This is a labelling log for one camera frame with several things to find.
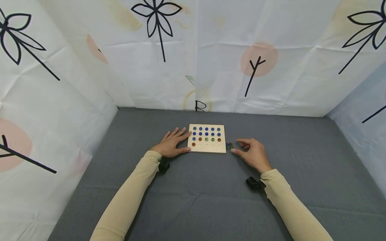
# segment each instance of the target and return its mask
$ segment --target black clamp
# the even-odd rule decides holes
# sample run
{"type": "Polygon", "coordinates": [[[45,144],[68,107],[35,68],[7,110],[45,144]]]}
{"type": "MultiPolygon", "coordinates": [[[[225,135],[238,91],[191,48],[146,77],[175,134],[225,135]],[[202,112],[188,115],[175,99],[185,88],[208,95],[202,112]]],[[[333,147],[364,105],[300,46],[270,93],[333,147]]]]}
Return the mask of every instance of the black clamp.
{"type": "Polygon", "coordinates": [[[266,188],[266,185],[261,180],[256,181],[253,177],[248,177],[245,182],[252,190],[264,190],[266,188]]]}
{"type": "Polygon", "coordinates": [[[161,160],[158,165],[158,170],[161,173],[165,173],[170,167],[170,164],[164,160],[161,160]]]}

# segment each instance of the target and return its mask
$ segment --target left hand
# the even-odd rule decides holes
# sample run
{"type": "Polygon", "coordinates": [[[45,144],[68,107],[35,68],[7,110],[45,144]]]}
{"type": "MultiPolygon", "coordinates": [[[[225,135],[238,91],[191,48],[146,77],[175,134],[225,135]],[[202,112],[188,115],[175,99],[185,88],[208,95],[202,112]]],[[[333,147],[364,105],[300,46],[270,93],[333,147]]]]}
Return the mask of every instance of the left hand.
{"type": "Polygon", "coordinates": [[[185,135],[183,135],[183,133],[185,133],[185,130],[186,128],[184,127],[180,132],[178,132],[178,127],[177,127],[172,133],[168,131],[165,134],[164,138],[161,140],[161,142],[158,145],[151,148],[150,151],[158,152],[163,157],[168,157],[168,158],[175,157],[182,153],[190,152],[191,150],[190,147],[183,147],[179,149],[176,148],[179,142],[185,140],[192,134],[192,132],[190,131],[185,135]]]}

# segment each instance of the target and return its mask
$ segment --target white backdrop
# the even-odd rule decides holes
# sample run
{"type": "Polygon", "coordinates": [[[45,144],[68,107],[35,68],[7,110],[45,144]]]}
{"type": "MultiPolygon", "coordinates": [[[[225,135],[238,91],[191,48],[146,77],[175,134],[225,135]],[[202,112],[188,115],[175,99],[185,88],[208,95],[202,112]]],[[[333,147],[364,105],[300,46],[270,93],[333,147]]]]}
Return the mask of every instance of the white backdrop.
{"type": "Polygon", "coordinates": [[[382,17],[354,16],[361,25],[348,18],[381,12],[382,0],[154,2],[163,13],[160,31],[153,0],[50,4],[61,29],[74,21],[98,44],[121,81],[110,86],[123,85],[132,100],[122,106],[193,110],[198,100],[204,111],[324,116],[386,59],[386,45],[375,49],[370,35],[382,43],[386,27],[372,24],[382,17]],[[342,48],[357,32],[348,45],[362,41],[342,48]],[[249,61],[255,65],[258,57],[251,80],[249,61]]]}
{"type": "MultiPolygon", "coordinates": [[[[54,228],[117,107],[38,2],[0,0],[0,8],[8,17],[5,21],[0,16],[0,240],[42,241],[54,228]],[[19,65],[6,51],[16,62],[21,54],[19,65]],[[56,173],[11,155],[6,147],[56,173]]],[[[99,61],[91,53],[87,56],[89,65],[99,61]]]]}
{"type": "Polygon", "coordinates": [[[48,237],[116,106],[324,116],[386,59],[383,0],[0,8],[0,240],[48,237]]]}
{"type": "Polygon", "coordinates": [[[386,62],[350,93],[332,118],[386,197],[386,62]]]}

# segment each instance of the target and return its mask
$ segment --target gray fabric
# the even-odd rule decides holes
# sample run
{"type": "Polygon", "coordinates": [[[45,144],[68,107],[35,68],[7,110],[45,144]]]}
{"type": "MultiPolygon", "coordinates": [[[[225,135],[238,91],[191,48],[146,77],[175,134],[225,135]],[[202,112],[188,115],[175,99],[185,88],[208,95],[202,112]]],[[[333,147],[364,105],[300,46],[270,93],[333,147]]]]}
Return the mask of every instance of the gray fabric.
{"type": "MultiPolygon", "coordinates": [[[[49,240],[88,240],[143,154],[168,130],[190,123],[225,125],[227,142],[260,140],[272,166],[333,239],[385,240],[386,201],[332,120],[131,108],[118,111],[49,240]]],[[[258,173],[230,152],[188,153],[169,162],[148,188],[126,240],[291,240],[265,193],[245,184],[258,173]]]]}

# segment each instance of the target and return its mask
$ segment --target hand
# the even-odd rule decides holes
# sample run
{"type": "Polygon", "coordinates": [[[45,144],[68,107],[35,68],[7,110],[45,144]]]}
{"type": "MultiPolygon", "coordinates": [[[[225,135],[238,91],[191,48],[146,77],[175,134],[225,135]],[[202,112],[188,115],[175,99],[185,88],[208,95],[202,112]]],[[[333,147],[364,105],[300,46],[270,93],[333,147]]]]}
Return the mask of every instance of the hand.
{"type": "Polygon", "coordinates": [[[178,132],[178,127],[170,134],[170,131],[168,131],[162,141],[150,149],[150,151],[155,151],[161,154],[163,157],[175,157],[179,154],[190,152],[190,147],[183,147],[177,149],[176,146],[179,142],[185,140],[188,138],[192,132],[188,132],[185,135],[182,135],[185,132],[186,128],[182,128],[180,132],[178,132]]]}
{"type": "Polygon", "coordinates": [[[260,174],[273,170],[271,165],[268,162],[264,146],[257,140],[251,139],[237,139],[237,142],[240,142],[240,146],[248,150],[243,152],[237,149],[232,149],[232,153],[242,157],[244,161],[255,168],[260,174]]]}

